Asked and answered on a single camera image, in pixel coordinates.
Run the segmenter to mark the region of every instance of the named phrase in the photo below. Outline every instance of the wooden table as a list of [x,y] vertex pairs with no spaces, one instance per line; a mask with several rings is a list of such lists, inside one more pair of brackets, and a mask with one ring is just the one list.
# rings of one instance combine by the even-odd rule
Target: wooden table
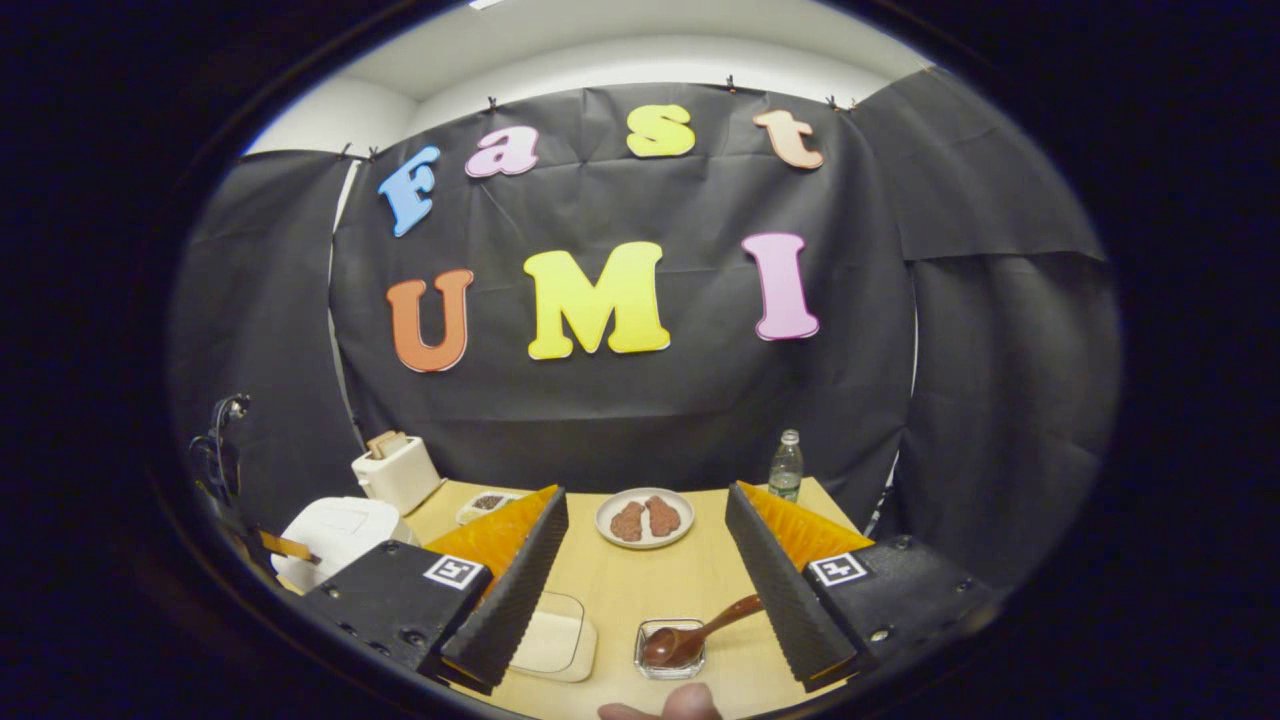
[[[484,491],[506,488],[445,480],[417,510],[404,518],[426,544],[457,528],[454,514]],[[755,592],[737,544],[724,527],[727,489],[681,493],[695,519],[680,541],[657,550],[628,550],[600,537],[595,510],[607,495],[567,493],[570,528],[547,578],[547,592],[576,597],[595,625],[599,641],[591,675],[559,683],[508,671],[493,696],[456,691],[522,715],[554,720],[595,720],[596,707],[623,702],[658,714],[667,694],[686,682],[707,683],[726,720],[788,707],[840,687],[814,693],[791,678],[777,637],[764,612],[724,628],[707,643],[707,664],[694,680],[649,680],[635,656],[643,620],[696,618],[708,621],[733,601]],[[831,496],[813,478],[800,486],[799,505],[855,529]]]

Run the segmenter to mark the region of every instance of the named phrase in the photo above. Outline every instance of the black cloth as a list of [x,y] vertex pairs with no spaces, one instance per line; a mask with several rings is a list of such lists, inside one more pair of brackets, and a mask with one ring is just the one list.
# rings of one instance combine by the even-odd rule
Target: black cloth
[[[696,145],[680,158],[636,158],[627,114],[678,104]],[[826,156],[814,172],[772,150],[755,114],[790,110]],[[472,179],[463,164],[497,128],[538,129],[538,165]],[[332,307],[351,401],[371,437],[421,434],[442,474],[576,492],[763,482],[785,428],[800,430],[806,471],[851,515],[869,512],[906,415],[911,288],[886,188],[867,142],[826,105],[786,95],[692,85],[575,90],[502,105],[406,140],[362,167],[335,237]],[[433,209],[394,237],[379,184],[426,145]],[[756,337],[762,295],[748,236],[795,233],[817,336]],[[532,360],[529,256],[570,252],[595,282],[623,242],[662,246],[657,296],[671,346]],[[452,369],[419,374],[397,359],[387,290],[422,279],[422,337],[442,337],[447,270],[468,268],[470,336]],[[612,331],[612,324],[605,333]]]
[[919,322],[888,523],[1016,584],[1106,452],[1121,374],[1110,266],[1048,160],[947,73],[886,87],[852,122],[890,187]]
[[178,270],[168,333],[175,441],[224,432],[241,455],[246,521],[280,533],[312,500],[358,493],[361,447],[343,405],[326,314],[338,196],[351,167],[329,152],[253,155],[210,199]]

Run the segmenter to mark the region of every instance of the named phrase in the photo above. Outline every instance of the white appliance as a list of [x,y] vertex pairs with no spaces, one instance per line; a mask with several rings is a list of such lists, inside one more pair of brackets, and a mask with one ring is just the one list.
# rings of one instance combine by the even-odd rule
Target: white appliance
[[394,506],[364,497],[323,497],[307,505],[280,537],[307,546],[320,559],[308,562],[271,556],[276,574],[302,592],[324,583],[380,542],[417,544]]
[[440,487],[440,474],[420,437],[410,437],[408,445],[381,460],[366,452],[352,461],[351,470],[365,495],[392,503],[401,515],[412,512]]

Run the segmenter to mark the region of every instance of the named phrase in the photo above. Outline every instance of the letter m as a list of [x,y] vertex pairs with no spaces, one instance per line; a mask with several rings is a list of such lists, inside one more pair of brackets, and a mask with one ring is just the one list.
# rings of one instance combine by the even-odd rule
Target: letter m
[[534,277],[538,337],[529,343],[534,360],[568,357],[573,343],[564,337],[561,315],[582,343],[595,352],[609,315],[614,316],[609,348],[614,352],[649,352],[671,345],[671,333],[658,320],[654,266],[662,247],[653,242],[626,242],[613,249],[594,286],[573,258],[563,250],[540,252],[525,260]]

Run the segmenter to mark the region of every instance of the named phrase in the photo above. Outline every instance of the plastic bottle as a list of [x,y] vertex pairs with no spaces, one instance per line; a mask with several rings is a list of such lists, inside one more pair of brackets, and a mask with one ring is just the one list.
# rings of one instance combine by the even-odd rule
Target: plastic bottle
[[800,433],[782,432],[782,445],[773,454],[769,465],[769,492],[791,502],[800,495],[800,478],[804,477],[804,456],[800,455]]

